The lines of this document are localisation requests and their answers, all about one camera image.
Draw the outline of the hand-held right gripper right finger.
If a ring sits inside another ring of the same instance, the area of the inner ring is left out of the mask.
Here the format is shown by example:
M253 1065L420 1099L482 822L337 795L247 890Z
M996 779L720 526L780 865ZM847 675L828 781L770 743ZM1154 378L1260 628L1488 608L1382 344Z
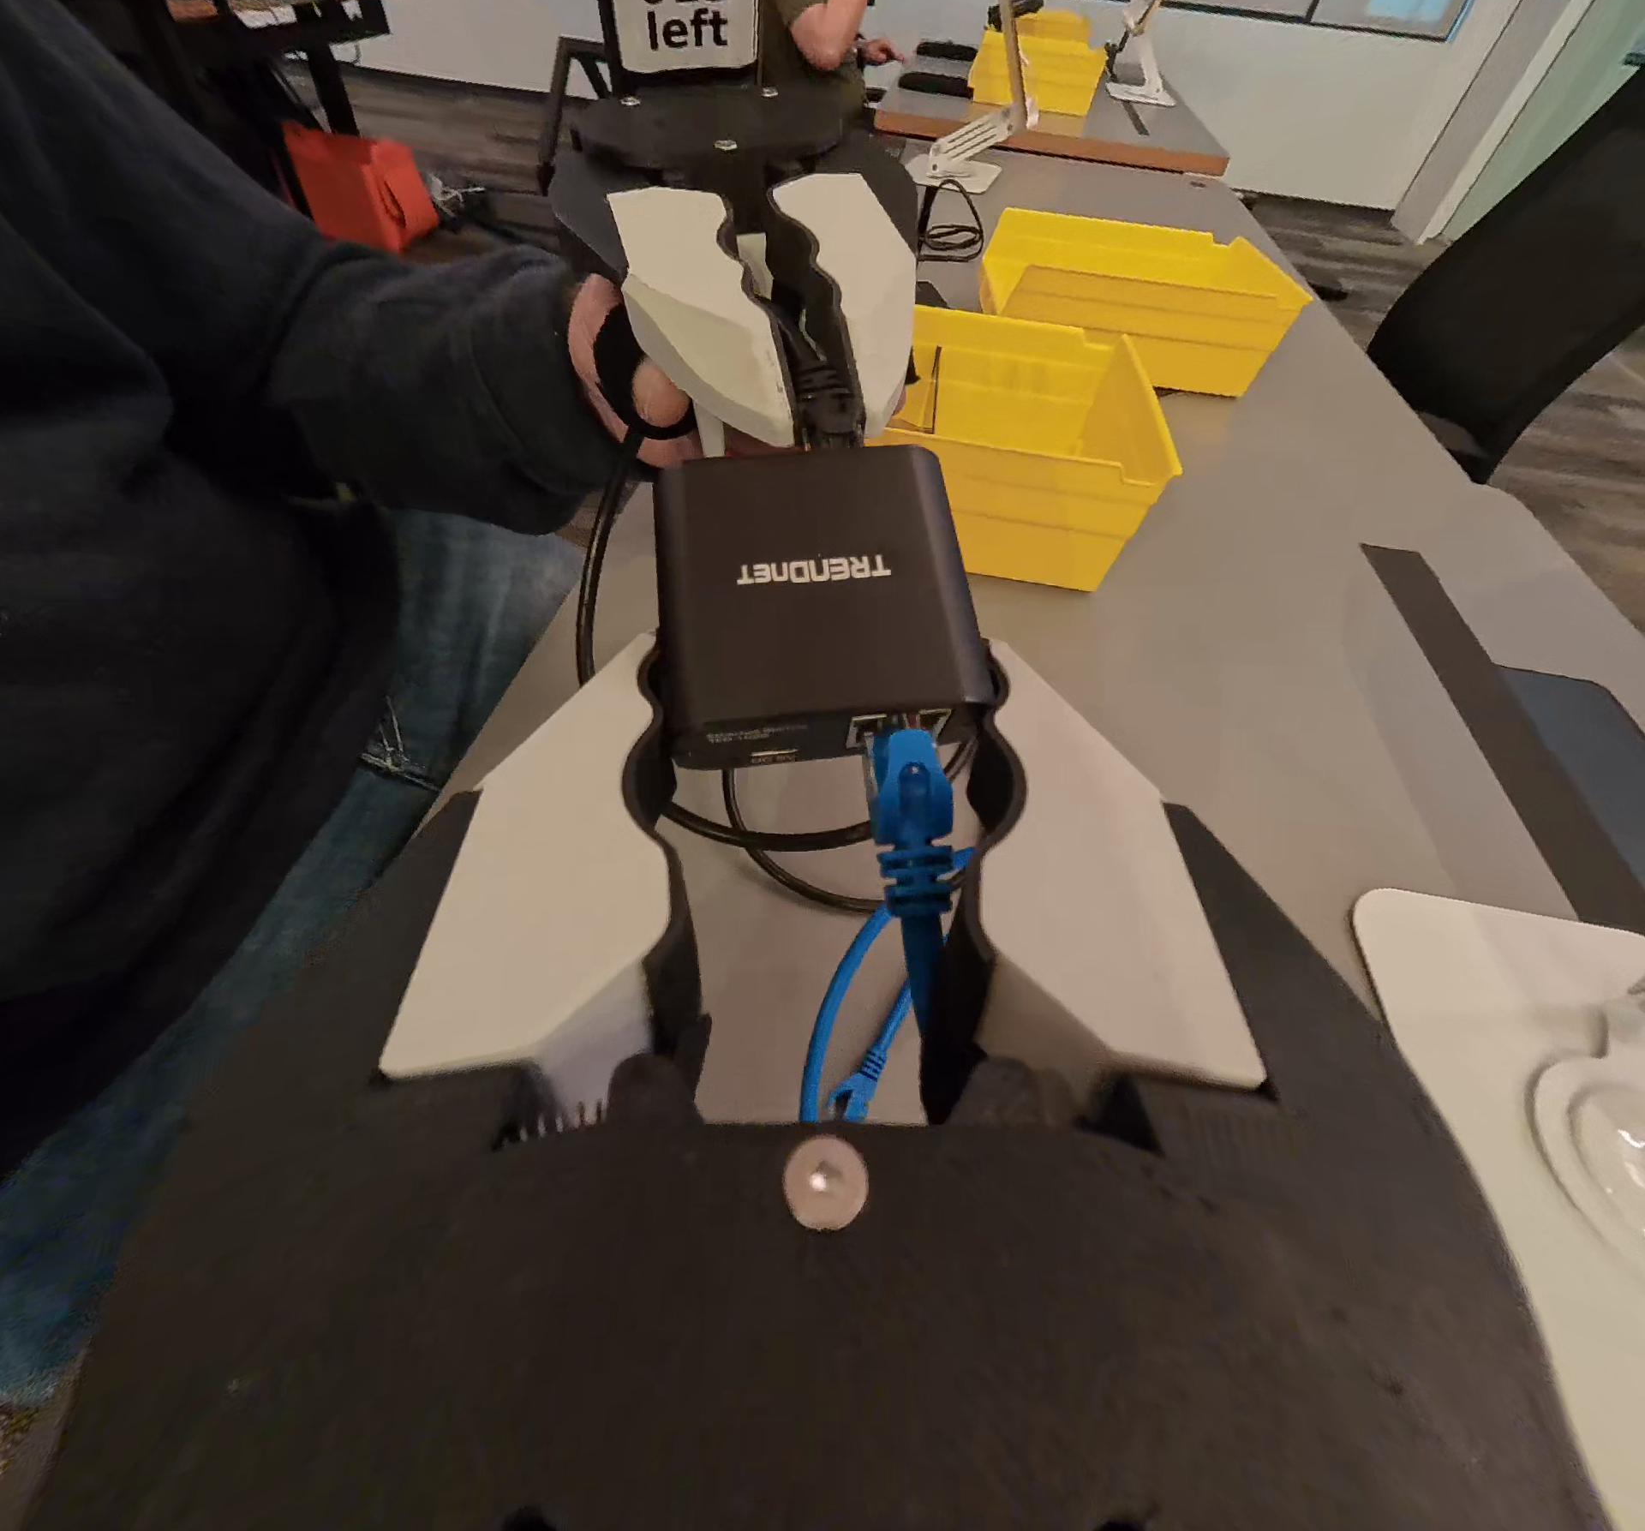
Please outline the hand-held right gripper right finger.
M979 824L923 1087L986 1058L1106 1089L1130 1074L1260 1089L1267 1070L1156 784L1008 644L965 800Z

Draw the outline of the person's dark sweater torso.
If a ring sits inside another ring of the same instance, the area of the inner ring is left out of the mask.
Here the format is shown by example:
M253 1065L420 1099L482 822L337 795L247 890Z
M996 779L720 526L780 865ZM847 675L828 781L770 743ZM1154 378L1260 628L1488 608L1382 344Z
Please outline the person's dark sweater torso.
M328 241L57 0L4 0L4 1175L237 947L388 675L391 555L294 390Z

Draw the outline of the person's blue jeans leg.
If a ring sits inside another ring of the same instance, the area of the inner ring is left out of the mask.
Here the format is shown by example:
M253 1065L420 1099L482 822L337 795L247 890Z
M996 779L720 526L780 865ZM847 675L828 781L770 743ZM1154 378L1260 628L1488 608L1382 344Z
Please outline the person's blue jeans leg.
M343 798L187 1012L4 1173L6 1408L42 1406L64 1380L194 1091L414 837L582 574L561 536L443 514L396 514L391 526L395 680Z

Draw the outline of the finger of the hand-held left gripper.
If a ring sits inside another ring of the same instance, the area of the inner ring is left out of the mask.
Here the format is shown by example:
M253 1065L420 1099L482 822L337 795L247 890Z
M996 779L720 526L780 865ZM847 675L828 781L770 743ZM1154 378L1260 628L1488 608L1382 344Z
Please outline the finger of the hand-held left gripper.
M779 327L739 255L731 204L698 188L626 188L607 204L642 353L722 432L770 449L796 447Z
M907 394L916 252L856 171L816 171L775 185L770 204L780 229L773 271L796 284L813 342L857 392L863 432L880 435Z

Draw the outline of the black network switch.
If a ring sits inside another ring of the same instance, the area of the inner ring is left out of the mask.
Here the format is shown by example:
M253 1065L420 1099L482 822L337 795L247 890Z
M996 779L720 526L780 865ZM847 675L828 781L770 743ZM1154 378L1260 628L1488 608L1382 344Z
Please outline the black network switch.
M935 452L701 459L654 497L657 680L676 765L833 760L998 702Z

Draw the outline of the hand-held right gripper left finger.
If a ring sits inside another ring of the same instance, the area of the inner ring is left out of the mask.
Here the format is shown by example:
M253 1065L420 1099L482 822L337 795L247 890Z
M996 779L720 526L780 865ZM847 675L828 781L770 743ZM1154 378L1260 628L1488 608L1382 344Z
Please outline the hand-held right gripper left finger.
M381 1050L386 1075L612 1075L707 1048L696 937L640 635L479 784Z

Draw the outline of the person's left hand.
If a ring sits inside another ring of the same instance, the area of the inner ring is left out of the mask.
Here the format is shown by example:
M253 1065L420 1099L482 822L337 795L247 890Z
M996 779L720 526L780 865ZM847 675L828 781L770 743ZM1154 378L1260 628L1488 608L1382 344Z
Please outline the person's left hand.
M648 354L640 353L633 360L628 390L618 399L607 392L621 375L604 373L602 354L616 363L618 342L628 322L618 284L600 274L590 274L578 283L568 319L568 354L587 404L618 442L642 428L645 437L638 456L654 469L669 469L701 457L689 396Z

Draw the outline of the person's left forearm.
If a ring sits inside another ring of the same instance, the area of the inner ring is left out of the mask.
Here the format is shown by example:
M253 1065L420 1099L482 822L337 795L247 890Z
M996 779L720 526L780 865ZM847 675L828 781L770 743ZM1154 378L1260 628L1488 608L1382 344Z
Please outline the person's left forearm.
M621 464L573 342L597 298L540 250L419 265L294 231L170 252L141 319L215 478L544 534Z

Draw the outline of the black office chair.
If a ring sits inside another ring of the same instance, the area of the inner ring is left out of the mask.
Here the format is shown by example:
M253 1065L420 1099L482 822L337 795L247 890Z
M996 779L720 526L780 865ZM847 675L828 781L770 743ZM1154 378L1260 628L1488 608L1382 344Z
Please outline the black office chair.
M1476 483L1644 324L1637 70L1389 310L1370 361Z

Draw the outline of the yellow plastic bin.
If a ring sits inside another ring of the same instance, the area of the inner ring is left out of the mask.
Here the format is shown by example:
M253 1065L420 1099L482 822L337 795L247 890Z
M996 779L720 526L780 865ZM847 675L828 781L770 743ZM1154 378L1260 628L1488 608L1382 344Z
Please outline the yellow plastic bin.
M1243 397L1315 296L1245 238L1010 207L979 301L1099 344L1128 337L1159 390Z
M1183 461L1135 341L917 307L880 444L936 454L969 574L1089 594Z
M1108 72L1108 48L1092 38L1082 14L1041 10L1017 21L1024 92L1039 115L1085 120ZM1005 36L998 26L984 31L967 84L972 101L984 108L1013 101Z

